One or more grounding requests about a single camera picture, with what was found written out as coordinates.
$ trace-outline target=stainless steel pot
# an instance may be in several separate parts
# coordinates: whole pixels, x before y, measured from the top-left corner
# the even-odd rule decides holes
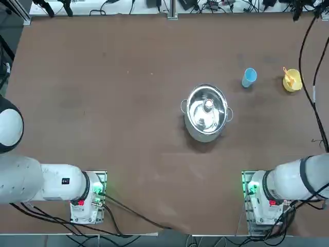
[[[223,93],[209,84],[196,87],[188,99],[180,103],[180,109],[184,113],[185,126],[190,135],[202,143],[215,140],[225,123],[233,118],[233,111],[227,106]]]

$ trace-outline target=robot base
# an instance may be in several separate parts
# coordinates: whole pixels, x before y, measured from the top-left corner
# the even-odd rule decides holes
[[[106,193],[106,171],[86,171],[90,188],[87,198],[79,205],[70,203],[71,219],[70,221],[77,224],[98,224],[104,221],[105,197],[99,193]]]
[[[256,224],[256,218],[254,215],[254,206],[251,203],[251,199],[249,197],[248,193],[248,185],[249,182],[252,180],[253,175],[257,171],[242,171],[242,189],[244,194],[244,208],[245,208],[245,217],[246,217],[246,223],[248,226],[248,235],[249,236],[264,236],[267,234],[267,231],[271,229],[271,225],[265,225],[265,224]],[[258,223],[261,223],[260,218],[263,216],[258,216]]]
[[[253,207],[255,222],[258,225],[274,225],[281,216],[283,204],[269,201],[263,190],[263,176],[265,171],[257,171],[248,183],[248,197]]]

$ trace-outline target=blue cup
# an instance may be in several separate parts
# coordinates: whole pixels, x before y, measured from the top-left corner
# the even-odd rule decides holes
[[[257,80],[257,72],[253,68],[247,68],[242,79],[243,87],[250,87]]]

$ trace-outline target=plastic cup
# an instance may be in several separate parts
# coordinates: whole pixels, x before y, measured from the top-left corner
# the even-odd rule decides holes
[[[291,68],[288,69],[287,73],[294,79],[294,82],[290,82],[287,75],[283,77],[283,86],[288,92],[294,92],[302,89],[302,79],[300,78],[300,73],[297,69]]]
[[[242,79],[243,87],[250,87],[257,79],[257,72],[253,68],[247,68]]]

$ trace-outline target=floor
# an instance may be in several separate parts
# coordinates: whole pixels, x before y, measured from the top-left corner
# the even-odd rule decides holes
[[[80,243],[85,240],[84,237],[75,238]],[[125,243],[128,243],[128,239],[116,239],[115,240],[121,246]],[[142,236],[134,243],[130,244],[130,247],[185,247],[186,246],[187,235],[180,234],[174,231],[164,231],[159,234],[158,237],[155,236]],[[235,243],[241,243],[245,238],[244,237],[229,237],[230,240]],[[214,247],[216,243],[220,240],[220,237],[204,237],[200,243],[200,237],[197,237],[197,242],[199,247]],[[30,236],[0,236],[1,247],[12,247],[12,246],[24,246],[24,247],[78,247],[77,243],[74,243],[72,240],[68,239],[63,235],[30,235]],[[287,237],[284,242],[280,245],[281,247],[321,247],[328,246],[328,238],[299,238],[299,237]],[[86,242],[85,247],[97,246],[98,239],[94,238]],[[107,240],[101,239],[100,246],[114,246],[112,243],[109,243]],[[222,239],[216,247],[232,247],[232,243],[227,241],[227,245]],[[263,243],[249,243],[248,246],[266,246]]]
[[[31,0],[21,1],[24,7],[28,10],[30,7]],[[23,22],[20,18],[12,15],[7,15],[5,12],[0,10],[0,33],[3,35],[4,39],[7,41],[11,49],[15,52],[19,43],[19,39],[23,30]],[[6,61],[12,63],[10,59],[5,56]],[[142,236],[137,241],[131,244],[132,247],[137,246],[157,246],[157,247],[183,247],[187,244],[187,246],[191,243],[191,238],[187,243],[187,235],[181,234],[175,231],[162,231],[159,233],[158,237],[155,236]],[[82,242],[84,240],[83,237],[75,238],[77,241]],[[116,239],[111,237],[112,240],[117,241],[120,245],[124,245],[129,242],[128,239]],[[220,238],[219,237],[204,237],[200,242],[200,237],[197,238],[199,243],[198,246],[203,247],[211,247],[215,246]],[[244,237],[230,237],[232,241],[235,243],[241,243],[244,240]],[[68,239],[63,235],[0,235],[0,247],[12,247],[12,246],[33,246],[33,247],[57,247],[57,246],[69,246],[69,247],[77,247],[78,244],[74,243],[72,240]],[[94,238],[89,240],[85,246],[97,246],[98,239]],[[285,241],[281,244],[282,247],[318,247],[318,246],[328,246],[329,238],[300,238],[300,237],[287,237]],[[101,246],[114,246],[109,243],[107,240],[100,240]],[[249,243],[250,246],[265,246],[263,243]],[[217,247],[230,247],[234,246],[232,243],[227,241],[227,245],[224,241],[220,241],[217,244]]]

